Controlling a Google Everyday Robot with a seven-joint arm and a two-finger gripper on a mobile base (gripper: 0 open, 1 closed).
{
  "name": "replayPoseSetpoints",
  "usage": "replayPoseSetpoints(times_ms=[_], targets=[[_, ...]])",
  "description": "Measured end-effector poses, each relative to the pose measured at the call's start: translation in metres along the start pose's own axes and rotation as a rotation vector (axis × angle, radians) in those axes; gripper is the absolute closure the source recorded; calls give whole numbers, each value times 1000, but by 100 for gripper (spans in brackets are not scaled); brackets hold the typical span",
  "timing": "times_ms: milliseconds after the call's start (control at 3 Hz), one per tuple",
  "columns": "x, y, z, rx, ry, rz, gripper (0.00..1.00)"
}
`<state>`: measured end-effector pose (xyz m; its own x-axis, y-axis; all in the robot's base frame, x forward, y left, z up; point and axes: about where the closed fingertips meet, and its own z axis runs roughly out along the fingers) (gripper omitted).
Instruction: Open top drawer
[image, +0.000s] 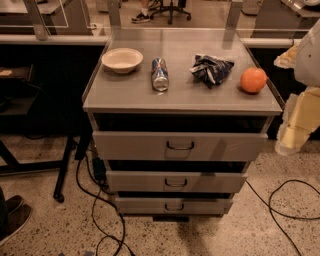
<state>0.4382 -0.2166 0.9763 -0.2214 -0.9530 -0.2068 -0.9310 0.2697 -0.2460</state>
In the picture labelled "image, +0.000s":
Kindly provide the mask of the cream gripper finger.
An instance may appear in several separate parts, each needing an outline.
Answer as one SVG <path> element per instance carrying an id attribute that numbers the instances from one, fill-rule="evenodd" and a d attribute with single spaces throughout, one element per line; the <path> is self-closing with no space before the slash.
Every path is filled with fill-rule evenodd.
<path id="1" fill-rule="evenodd" d="M 308 87 L 291 94 L 285 104 L 275 151 L 283 156 L 298 153 L 310 135 L 320 127 L 320 88 Z"/>
<path id="2" fill-rule="evenodd" d="M 286 52 L 282 53 L 274 60 L 274 65 L 283 69 L 294 68 L 297 50 L 298 44 L 293 45 Z"/>

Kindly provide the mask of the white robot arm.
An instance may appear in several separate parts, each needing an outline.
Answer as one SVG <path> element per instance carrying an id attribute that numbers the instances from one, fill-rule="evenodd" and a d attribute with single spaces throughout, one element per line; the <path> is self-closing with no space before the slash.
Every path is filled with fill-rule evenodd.
<path id="1" fill-rule="evenodd" d="M 320 21 L 303 37 L 295 51 L 295 80 L 306 89 L 291 94 L 285 104 L 275 151 L 289 156 L 300 151 L 320 127 Z"/>

